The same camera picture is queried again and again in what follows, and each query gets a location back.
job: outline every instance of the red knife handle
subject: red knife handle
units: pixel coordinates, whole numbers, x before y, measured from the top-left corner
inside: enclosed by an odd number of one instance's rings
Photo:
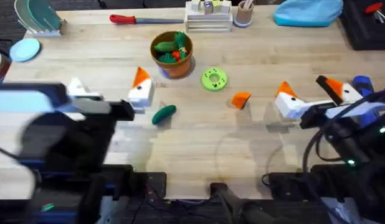
[[[135,16],[110,15],[110,20],[116,24],[136,24]]]

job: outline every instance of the blue plate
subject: blue plate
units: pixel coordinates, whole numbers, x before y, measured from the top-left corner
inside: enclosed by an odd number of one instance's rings
[[[40,42],[29,38],[18,41],[10,48],[10,57],[16,62],[26,62],[36,56],[40,50]]]
[[[35,23],[49,31],[59,30],[61,18],[45,0],[27,0],[29,13]]]

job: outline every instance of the knife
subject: knife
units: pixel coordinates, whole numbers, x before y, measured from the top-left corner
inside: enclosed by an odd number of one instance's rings
[[[184,23],[182,19],[153,19],[136,18],[135,16],[110,15],[110,20],[116,24],[179,24]]]

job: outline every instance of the blue bag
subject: blue bag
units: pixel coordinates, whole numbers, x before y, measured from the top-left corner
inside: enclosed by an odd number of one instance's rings
[[[286,0],[274,12],[279,26],[327,27],[342,12],[343,0]]]

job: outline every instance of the green donut toy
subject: green donut toy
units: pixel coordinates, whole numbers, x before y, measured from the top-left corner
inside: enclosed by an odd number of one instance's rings
[[[205,89],[219,91],[227,85],[227,75],[220,68],[210,68],[202,74],[201,81]]]

